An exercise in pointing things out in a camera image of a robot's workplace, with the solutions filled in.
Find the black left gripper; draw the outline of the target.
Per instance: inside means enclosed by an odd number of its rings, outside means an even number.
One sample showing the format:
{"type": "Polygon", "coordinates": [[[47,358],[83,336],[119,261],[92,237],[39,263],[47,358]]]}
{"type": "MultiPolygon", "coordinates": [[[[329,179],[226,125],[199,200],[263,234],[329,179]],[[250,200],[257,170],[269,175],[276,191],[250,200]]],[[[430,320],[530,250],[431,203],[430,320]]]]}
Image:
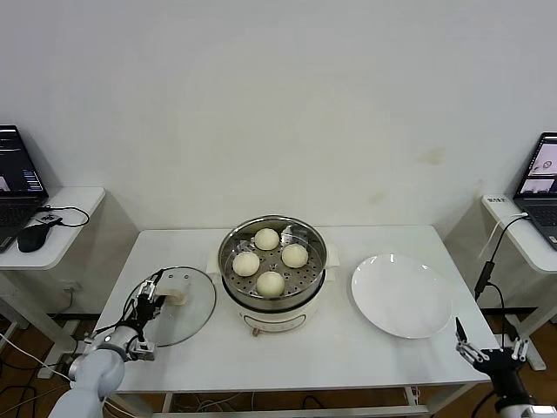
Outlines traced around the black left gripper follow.
{"type": "Polygon", "coordinates": [[[166,297],[164,295],[157,295],[156,289],[163,275],[164,269],[160,269],[139,286],[135,298],[133,319],[136,325],[145,325],[160,315],[166,297]]]}

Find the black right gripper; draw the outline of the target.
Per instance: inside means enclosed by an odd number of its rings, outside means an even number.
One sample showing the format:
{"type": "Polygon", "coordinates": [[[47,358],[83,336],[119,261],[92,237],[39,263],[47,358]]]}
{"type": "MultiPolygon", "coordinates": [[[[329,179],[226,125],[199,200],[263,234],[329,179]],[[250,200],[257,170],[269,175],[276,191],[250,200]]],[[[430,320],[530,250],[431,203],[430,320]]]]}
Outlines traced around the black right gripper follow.
{"type": "Polygon", "coordinates": [[[456,351],[473,367],[486,374],[493,385],[493,390],[500,403],[529,403],[529,394],[526,391],[519,371],[527,360],[529,339],[517,337],[511,348],[499,350],[480,350],[472,344],[466,335],[460,319],[455,318],[456,325],[456,351]]]}

